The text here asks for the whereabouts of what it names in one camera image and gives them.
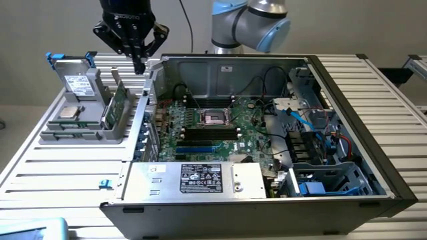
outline cpu socket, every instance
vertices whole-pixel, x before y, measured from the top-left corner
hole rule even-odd
[[[228,125],[228,110],[204,110],[202,112],[202,123]]]

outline gray wall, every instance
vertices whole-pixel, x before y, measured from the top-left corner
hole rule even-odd
[[[152,0],[171,28],[162,53],[190,51],[190,32],[178,0]],[[195,51],[211,46],[211,0],[183,0],[195,32]],[[427,0],[287,0],[290,36],[276,53],[366,53],[378,66],[399,66],[407,54],[427,54]],[[48,105],[60,82],[46,52],[110,52],[92,34],[102,19],[98,0],[0,0],[0,104]]]

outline blue drive bracket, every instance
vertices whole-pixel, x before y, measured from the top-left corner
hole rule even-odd
[[[86,59],[87,59],[87,61],[88,61],[88,64],[90,64],[90,66],[91,66],[92,69],[96,69],[95,60],[94,60],[96,54],[98,54],[96,51],[88,51],[88,52],[86,53],[86,55],[84,55],[84,57],[86,57]],[[63,53],[55,53],[55,54],[52,55],[52,53],[48,52],[48,53],[46,54],[47,63],[51,65],[51,68],[52,68],[54,70],[56,70],[56,69],[55,69],[55,60],[58,60],[58,59],[74,59],[74,58],[76,58],[76,57],[74,57],[74,56],[66,56],[66,54],[63,54]]]

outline blue latch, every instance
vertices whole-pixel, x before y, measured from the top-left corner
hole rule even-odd
[[[299,185],[299,191],[303,196],[306,195],[325,195],[326,188],[322,182],[304,182]]]
[[[92,69],[96,69],[96,65],[95,65],[95,60],[94,60],[94,57],[96,56],[98,52],[95,51],[88,51],[86,53],[86,59],[88,60],[88,63],[91,64],[91,68]]]
[[[103,179],[99,181],[99,189],[112,189],[114,181],[110,179]]]
[[[52,62],[52,59],[63,59],[66,57],[66,55],[63,53],[56,53],[52,55],[51,52],[48,52],[46,54],[46,60],[47,60],[47,63],[51,65],[51,68],[55,70],[55,66],[54,66],[54,62]]]

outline power supply label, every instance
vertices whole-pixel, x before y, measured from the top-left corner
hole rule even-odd
[[[223,192],[223,172],[220,164],[180,165],[180,185],[183,194],[211,194]]]

